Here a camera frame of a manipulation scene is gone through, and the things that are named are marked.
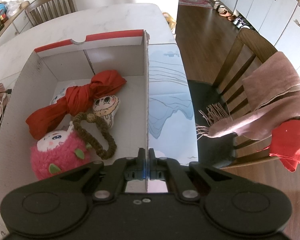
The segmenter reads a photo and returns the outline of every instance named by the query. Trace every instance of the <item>open box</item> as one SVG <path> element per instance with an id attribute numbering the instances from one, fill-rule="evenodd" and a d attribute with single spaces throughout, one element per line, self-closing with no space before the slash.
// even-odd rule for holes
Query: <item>open box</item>
<path id="1" fill-rule="evenodd" d="M 29 133 L 27 117 L 71 83 L 90 83 L 103 70 L 115 69 L 127 83 L 116 94 L 121 101 L 109 130 L 117 151 L 105 160 L 138 155 L 148 143 L 148 34 L 143 30 L 88 35 L 84 42 L 65 40 L 37 48 L 28 58 L 14 86 L 0 128 L 0 203 L 17 187 L 37 181 L 30 164 L 30 147 L 36 143 Z M 69 125 L 67 114 L 57 130 Z M 104 147 L 106 140 L 93 124 L 82 122 Z M 91 154 L 91 160 L 99 160 Z"/>

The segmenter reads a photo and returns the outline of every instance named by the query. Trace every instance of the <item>knotted red cloth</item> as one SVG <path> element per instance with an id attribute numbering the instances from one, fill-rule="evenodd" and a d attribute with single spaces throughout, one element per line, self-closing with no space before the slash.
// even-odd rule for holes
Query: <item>knotted red cloth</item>
<path id="1" fill-rule="evenodd" d="M 94 99 L 114 95 L 127 81 L 116 70 L 106 70 L 93 76 L 91 83 L 69 87 L 57 103 L 38 109 L 26 120 L 33 138 L 40 140 L 57 128 L 66 114 L 86 112 Z"/>
<path id="2" fill-rule="evenodd" d="M 300 163 L 300 120 L 289 120 L 272 130 L 270 156 L 278 156 L 283 166 L 294 172 Z"/>

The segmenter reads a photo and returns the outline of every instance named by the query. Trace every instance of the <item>doormat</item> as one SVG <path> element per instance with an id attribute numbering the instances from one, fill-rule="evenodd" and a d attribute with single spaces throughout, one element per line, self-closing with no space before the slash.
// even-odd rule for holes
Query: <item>doormat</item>
<path id="1" fill-rule="evenodd" d="M 205 8 L 213 8 L 212 0 L 179 0 L 179 5 L 200 6 Z"/>

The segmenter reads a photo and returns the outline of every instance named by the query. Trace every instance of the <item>chair seat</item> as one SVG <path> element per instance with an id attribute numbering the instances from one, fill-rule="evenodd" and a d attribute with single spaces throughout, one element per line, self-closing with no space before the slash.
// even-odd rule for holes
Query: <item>chair seat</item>
<path id="1" fill-rule="evenodd" d="M 199 110 L 207 113 L 206 108 L 208 105 L 220 103 L 224 110 L 229 113 L 218 89 L 213 88 L 212 84 L 188 80 L 188 85 L 196 124 L 208 126 L 207 121 L 199 113 Z M 216 168 L 222 168 L 231 164 L 235 159 L 234 138 L 234 133 L 219 138 L 202 136 L 197 141 L 199 162 Z"/>

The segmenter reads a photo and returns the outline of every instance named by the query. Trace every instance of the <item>chair backrest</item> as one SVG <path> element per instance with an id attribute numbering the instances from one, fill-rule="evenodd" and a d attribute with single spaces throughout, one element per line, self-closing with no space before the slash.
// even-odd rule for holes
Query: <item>chair backrest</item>
<path id="1" fill-rule="evenodd" d="M 67 3 L 69 5 L 70 12 L 75 12 L 73 1 L 67 0 Z M 60 0 L 35 0 L 26 8 L 25 11 L 32 24 L 36 26 L 59 16 L 69 14 L 67 3 L 66 0 L 62 0 L 62 7 Z"/>
<path id="2" fill-rule="evenodd" d="M 247 29 L 242 28 L 234 43 L 230 49 L 229 54 L 226 57 L 214 83 L 213 87 L 218 88 L 220 84 L 224 81 L 226 75 L 230 72 L 234 63 L 236 62 L 238 56 L 240 55 L 243 46 L 247 46 L 252 51 L 252 56 L 246 61 L 246 63 L 239 69 L 239 71 L 234 75 L 234 77 L 229 81 L 226 87 L 222 90 L 221 95 L 223 96 L 226 92 L 229 91 L 233 87 L 233 85 L 242 77 L 242 75 L 249 68 L 251 63 L 257 57 L 261 63 L 264 63 L 267 59 L 269 59 L 274 53 L 277 52 L 277 49 L 264 37 L 262 37 L 259 33 Z M 225 100 L 227 104 L 231 103 L 238 96 L 240 96 L 244 92 L 243 85 L 241 85 L 229 98 Z M 248 104 L 248 99 L 245 97 L 238 105 L 234 106 L 230 111 L 230 115 L 236 113 L 240 109 L 244 108 Z M 235 149 L 241 149 L 247 146 L 250 146 L 258 141 L 247 140 L 243 143 L 240 143 L 235 146 Z M 270 159 L 276 159 L 276 157 L 269 157 L 269 150 L 263 150 L 260 152 L 255 152 L 251 155 L 243 156 L 237 158 L 234 163 L 228 167 L 238 167 L 245 166 L 248 164 L 260 163 L 264 161 L 268 161 Z"/>

